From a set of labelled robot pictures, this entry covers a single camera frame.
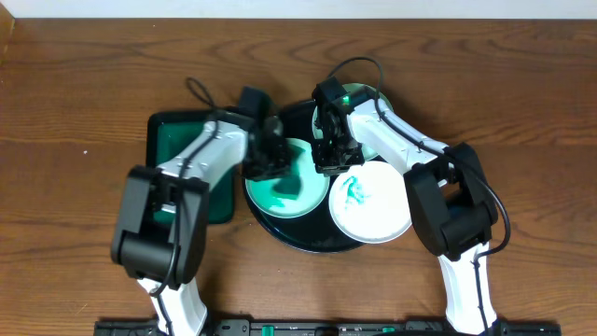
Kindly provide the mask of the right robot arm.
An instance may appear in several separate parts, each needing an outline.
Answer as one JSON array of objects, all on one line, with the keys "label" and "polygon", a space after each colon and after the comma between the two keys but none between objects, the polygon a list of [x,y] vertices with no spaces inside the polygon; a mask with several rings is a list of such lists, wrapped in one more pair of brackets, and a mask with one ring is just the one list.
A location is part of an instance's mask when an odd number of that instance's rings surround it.
[{"label": "right robot arm", "polygon": [[407,225],[440,262],[451,327],[488,334],[497,316],[485,259],[493,252],[492,225],[507,214],[475,150],[417,131],[371,87],[347,91],[329,77],[316,85],[312,98],[315,126],[323,134],[313,144],[316,171],[347,177],[365,167],[363,147],[381,156],[402,179]]}]

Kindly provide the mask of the green sponge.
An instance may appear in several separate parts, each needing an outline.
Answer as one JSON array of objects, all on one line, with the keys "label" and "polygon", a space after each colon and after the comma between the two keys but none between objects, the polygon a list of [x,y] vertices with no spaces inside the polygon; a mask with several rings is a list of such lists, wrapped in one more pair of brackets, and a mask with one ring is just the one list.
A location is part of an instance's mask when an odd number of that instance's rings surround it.
[{"label": "green sponge", "polygon": [[280,178],[271,187],[271,193],[282,199],[296,200],[302,190],[302,182],[298,175]]}]

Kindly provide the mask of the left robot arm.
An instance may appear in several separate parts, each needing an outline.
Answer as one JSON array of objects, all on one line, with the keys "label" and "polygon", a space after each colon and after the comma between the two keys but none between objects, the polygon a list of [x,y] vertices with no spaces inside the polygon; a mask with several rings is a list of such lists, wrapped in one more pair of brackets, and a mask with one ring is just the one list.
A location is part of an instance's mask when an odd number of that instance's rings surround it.
[{"label": "left robot arm", "polygon": [[273,108],[266,92],[245,87],[236,106],[212,105],[201,134],[169,161],[127,175],[111,259],[151,297],[166,335],[199,335],[207,320],[196,274],[215,185],[235,166],[255,181],[290,172]]}]

